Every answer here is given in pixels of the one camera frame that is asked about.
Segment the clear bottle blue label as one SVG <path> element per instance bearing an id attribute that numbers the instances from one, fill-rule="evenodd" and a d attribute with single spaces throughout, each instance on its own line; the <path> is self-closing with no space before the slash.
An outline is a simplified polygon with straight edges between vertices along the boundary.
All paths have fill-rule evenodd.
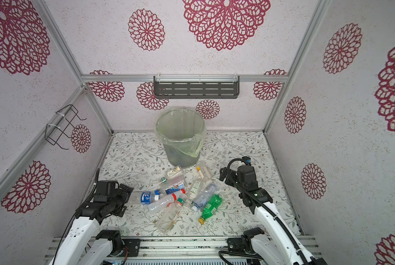
<path id="1" fill-rule="evenodd" d="M 149 205 L 162 198 L 159 190 L 156 191 L 133 191 L 130 195 L 129 205 Z"/>

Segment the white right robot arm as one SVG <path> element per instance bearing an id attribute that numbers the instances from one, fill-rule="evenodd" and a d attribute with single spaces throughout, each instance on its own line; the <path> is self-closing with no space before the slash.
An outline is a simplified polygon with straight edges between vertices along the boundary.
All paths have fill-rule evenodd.
<path id="1" fill-rule="evenodd" d="M 230 239 L 228 253 L 261 259 L 268 265 L 325 265 L 315 257 L 285 224 L 269 193 L 258 185 L 253 166 L 242 165 L 236 171 L 220 169 L 220 181 L 239 191 L 243 204 L 265 227 L 246 230 L 240 243 Z"/>

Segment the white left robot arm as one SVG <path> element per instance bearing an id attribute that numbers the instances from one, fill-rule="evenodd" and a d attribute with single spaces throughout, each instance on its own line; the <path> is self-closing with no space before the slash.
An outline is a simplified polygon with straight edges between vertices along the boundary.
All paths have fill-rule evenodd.
<path id="1" fill-rule="evenodd" d="M 100 265 L 108 256 L 118 255 L 125 244 L 118 230 L 102 230 L 111 216 L 124 216 L 134 188 L 118 181 L 97 181 L 89 196 L 73 215 L 64 241 L 60 241 L 52 265 Z"/>

